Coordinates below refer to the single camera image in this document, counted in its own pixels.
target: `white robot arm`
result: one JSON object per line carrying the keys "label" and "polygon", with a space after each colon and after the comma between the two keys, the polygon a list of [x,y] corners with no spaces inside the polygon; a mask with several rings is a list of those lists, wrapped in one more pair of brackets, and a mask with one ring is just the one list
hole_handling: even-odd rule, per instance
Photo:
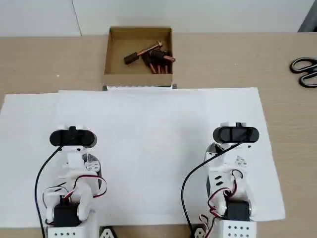
{"label": "white robot arm", "polygon": [[242,149],[230,148],[236,143],[256,142],[259,132],[243,123],[234,126],[226,123],[214,131],[213,137],[214,142],[207,148],[204,158],[204,161],[211,159],[205,165],[210,214],[200,217],[206,228],[197,230],[195,237],[255,238],[256,223],[252,218],[256,214],[256,204],[247,183],[248,158],[241,156]]}
{"label": "white robot arm", "polygon": [[98,238],[99,227],[92,200],[105,194],[106,181],[101,177],[99,160],[87,153],[96,144],[96,136],[88,130],[63,128],[51,134],[51,144],[63,145],[67,158],[66,172],[58,177],[61,184],[45,189],[42,199],[46,207],[48,237],[76,235]]}

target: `cardboard box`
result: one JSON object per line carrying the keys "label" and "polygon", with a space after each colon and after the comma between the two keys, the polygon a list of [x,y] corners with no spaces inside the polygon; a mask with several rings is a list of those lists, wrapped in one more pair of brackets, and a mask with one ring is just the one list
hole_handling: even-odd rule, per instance
{"label": "cardboard box", "polygon": [[170,27],[110,27],[105,66],[107,86],[170,86],[172,74],[152,74],[140,59],[126,65],[123,58],[157,41],[172,52]]}

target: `black scissors handle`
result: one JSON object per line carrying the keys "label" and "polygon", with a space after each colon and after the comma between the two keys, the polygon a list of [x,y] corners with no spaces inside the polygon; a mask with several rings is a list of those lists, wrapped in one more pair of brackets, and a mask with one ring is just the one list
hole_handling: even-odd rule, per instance
{"label": "black scissors handle", "polygon": [[[296,68],[295,65],[299,62],[309,62],[311,65],[305,66],[303,68]],[[317,59],[312,58],[312,57],[301,57],[296,60],[294,60],[290,64],[290,70],[292,73],[304,73],[306,72],[307,74],[300,77],[299,79],[299,84],[305,88],[316,88],[317,83],[315,84],[307,84],[305,81],[309,78],[317,77]]]}

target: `white 3d-printed part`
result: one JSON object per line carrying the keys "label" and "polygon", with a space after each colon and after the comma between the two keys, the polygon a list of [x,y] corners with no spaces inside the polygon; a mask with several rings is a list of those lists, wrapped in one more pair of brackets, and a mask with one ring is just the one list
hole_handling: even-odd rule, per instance
{"label": "white 3d-printed part", "polygon": [[256,238],[257,223],[215,220],[210,238]]}

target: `wire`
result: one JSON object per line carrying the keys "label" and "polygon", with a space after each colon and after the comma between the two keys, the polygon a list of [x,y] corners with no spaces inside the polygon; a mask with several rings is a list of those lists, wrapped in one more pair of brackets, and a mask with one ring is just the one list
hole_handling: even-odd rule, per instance
{"label": "wire", "polygon": [[44,190],[44,192],[42,193],[42,202],[43,202],[45,208],[47,208],[47,205],[46,205],[46,202],[45,202],[45,199],[44,199],[45,193],[46,193],[46,191],[47,191],[48,189],[52,189],[52,188],[58,188],[58,189],[56,189],[54,192],[58,192],[58,191],[64,189],[64,190],[66,191],[66,194],[69,193],[69,191],[68,191],[65,187],[63,187],[63,186],[53,186],[53,187],[48,187],[48,188],[46,188],[46,189]]}
{"label": "wire", "polygon": [[214,226],[214,221],[215,221],[216,218],[217,218],[217,217],[214,217],[214,218],[212,219],[211,227],[210,227],[210,229],[208,230],[208,232],[206,233],[205,238],[209,238],[209,236],[210,236],[210,234],[211,234],[211,232],[212,232],[213,226]]}
{"label": "wire", "polygon": [[35,180],[35,186],[34,186],[34,200],[35,200],[35,206],[36,206],[36,210],[38,212],[38,216],[39,216],[39,220],[40,220],[40,225],[41,225],[41,232],[42,232],[42,237],[45,238],[45,230],[44,230],[44,226],[43,226],[43,221],[42,221],[42,216],[41,216],[41,212],[40,212],[40,208],[39,208],[39,203],[38,203],[38,195],[37,195],[37,191],[38,191],[38,183],[39,183],[39,178],[40,175],[44,169],[44,167],[46,166],[46,164],[54,157],[54,155],[57,154],[58,151],[60,151],[62,149],[63,145],[60,145],[49,157],[48,159],[44,162],[44,164],[42,165],[42,167],[40,168],[38,175],[36,176],[36,180]]}
{"label": "wire", "polygon": [[75,192],[75,189],[76,189],[76,184],[77,184],[78,180],[81,178],[96,178],[96,179],[100,179],[101,181],[103,181],[105,183],[106,188],[105,188],[104,192],[102,192],[101,194],[94,195],[93,198],[101,197],[107,192],[107,181],[103,177],[100,177],[98,175],[81,175],[75,180],[73,190],[70,191],[63,199],[68,199],[71,197],[71,195],[73,195],[73,193]]}
{"label": "wire", "polygon": [[181,189],[181,201],[182,201],[182,206],[183,206],[183,210],[184,210],[184,213],[185,213],[185,217],[186,217],[186,220],[187,220],[187,223],[189,225],[189,228],[190,228],[190,231],[193,233],[194,229],[193,229],[193,225],[189,219],[189,216],[188,216],[188,213],[187,213],[187,210],[186,210],[186,206],[185,206],[185,202],[184,202],[184,189],[185,189],[185,185],[186,185],[186,182],[187,180],[189,179],[189,177],[195,172],[197,171],[198,169],[200,169],[202,166],[204,166],[205,164],[209,163],[210,161],[214,160],[215,158],[219,157],[220,155],[223,155],[224,153],[227,153],[228,151],[230,150],[233,150],[234,148],[238,147],[239,145],[241,145],[243,143],[243,141],[237,143],[237,144],[234,144],[232,145],[231,147],[229,147],[228,149],[224,150],[221,154],[217,154],[213,157],[211,157],[210,159],[208,160],[205,160],[204,162],[202,162],[201,164],[199,164],[198,166],[196,166],[195,168],[193,168],[189,174],[186,176],[186,178],[184,179],[184,182],[183,182],[183,185],[182,185],[182,189]]}

